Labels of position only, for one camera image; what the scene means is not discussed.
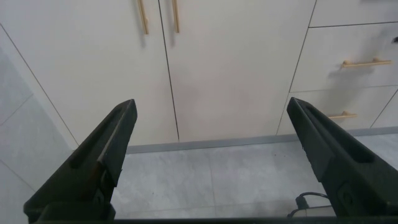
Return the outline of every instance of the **drawer handle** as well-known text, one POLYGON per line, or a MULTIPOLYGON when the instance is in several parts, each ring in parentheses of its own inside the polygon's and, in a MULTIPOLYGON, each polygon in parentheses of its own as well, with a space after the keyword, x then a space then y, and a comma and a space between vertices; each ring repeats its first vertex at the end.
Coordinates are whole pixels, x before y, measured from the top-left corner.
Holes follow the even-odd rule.
POLYGON ((178 6, 177 0, 172 1, 173 4, 173 12, 174 12, 174 29, 176 33, 180 32, 180 19, 178 18, 178 6))
POLYGON ((337 119, 337 118, 356 118, 358 115, 357 114, 351 114, 347 111, 343 111, 341 115, 336 115, 336 116, 328 116, 330 119, 337 119))
POLYGON ((145 15, 144 3, 142 2, 142 0, 137 0, 137 2, 138 2, 139 14, 141 15, 142 27, 144 28, 144 34, 147 35, 149 34, 148 19, 145 15))
POLYGON ((341 67, 350 68, 350 67, 390 65, 390 64, 392 64, 392 60, 379 60, 378 58, 374 58, 372 62, 364 62, 364 63, 352 63, 349 60, 345 60, 341 65, 341 67))

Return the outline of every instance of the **kitchen cabinet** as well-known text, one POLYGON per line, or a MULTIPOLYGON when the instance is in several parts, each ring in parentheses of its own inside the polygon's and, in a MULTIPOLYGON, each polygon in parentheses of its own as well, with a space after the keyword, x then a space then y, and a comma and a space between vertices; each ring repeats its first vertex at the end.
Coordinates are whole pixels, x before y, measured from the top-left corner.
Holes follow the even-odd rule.
POLYGON ((292 134, 292 96, 356 114, 345 129, 398 126, 396 4, 0 0, 0 23, 78 144, 134 98, 148 145, 292 134))
POLYGON ((78 143, 134 98, 131 144, 177 142, 159 3, 0 1, 0 22, 78 143))
POLYGON ((160 10, 180 141, 275 135, 315 1, 175 3, 160 10))
MULTIPOLYGON (((372 126, 397 89, 396 86, 382 86, 290 93, 286 105, 291 97, 296 97, 311 103, 344 129, 366 129, 372 126)), ((292 122, 285 110, 278 135, 294 133, 292 122)))
POLYGON ((290 91, 398 85, 396 37, 398 23, 309 28, 290 91))

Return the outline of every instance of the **gray floor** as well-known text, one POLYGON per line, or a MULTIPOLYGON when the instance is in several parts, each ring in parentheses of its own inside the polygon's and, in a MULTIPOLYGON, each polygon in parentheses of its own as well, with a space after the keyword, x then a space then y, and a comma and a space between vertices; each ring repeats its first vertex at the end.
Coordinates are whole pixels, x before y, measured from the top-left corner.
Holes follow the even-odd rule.
MULTIPOLYGON (((358 139, 398 168, 398 134, 358 139)), ((112 203, 116 218, 284 217, 306 191, 325 193, 300 143, 283 142, 130 154, 112 203)))

